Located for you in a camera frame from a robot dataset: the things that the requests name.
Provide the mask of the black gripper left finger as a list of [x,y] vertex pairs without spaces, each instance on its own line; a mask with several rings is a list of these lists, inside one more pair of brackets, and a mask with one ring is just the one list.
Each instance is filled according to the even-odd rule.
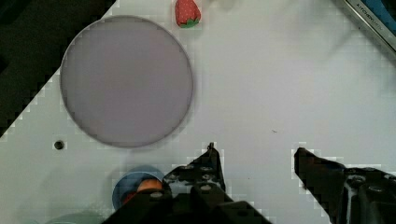
[[162,189],[136,192],[102,224],[271,224],[249,203],[235,202],[226,194],[213,144],[164,175],[162,184]]

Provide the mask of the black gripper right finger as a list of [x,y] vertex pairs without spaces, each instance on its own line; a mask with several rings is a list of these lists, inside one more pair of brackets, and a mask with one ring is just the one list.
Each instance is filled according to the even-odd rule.
[[396,224],[395,176],[381,170],[347,168],[300,147],[294,172],[332,224]]

